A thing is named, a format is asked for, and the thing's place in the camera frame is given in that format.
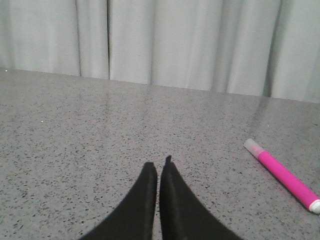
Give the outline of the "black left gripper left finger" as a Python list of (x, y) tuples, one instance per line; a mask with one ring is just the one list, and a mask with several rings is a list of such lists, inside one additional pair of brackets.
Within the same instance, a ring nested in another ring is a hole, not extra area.
[(151, 240), (157, 197), (157, 171), (146, 162), (124, 199), (82, 240)]

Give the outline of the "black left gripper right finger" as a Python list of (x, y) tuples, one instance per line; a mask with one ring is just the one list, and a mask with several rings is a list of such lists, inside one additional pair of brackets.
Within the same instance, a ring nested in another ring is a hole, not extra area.
[(239, 240), (197, 199), (183, 180), (171, 155), (165, 159), (159, 189), (164, 240)]

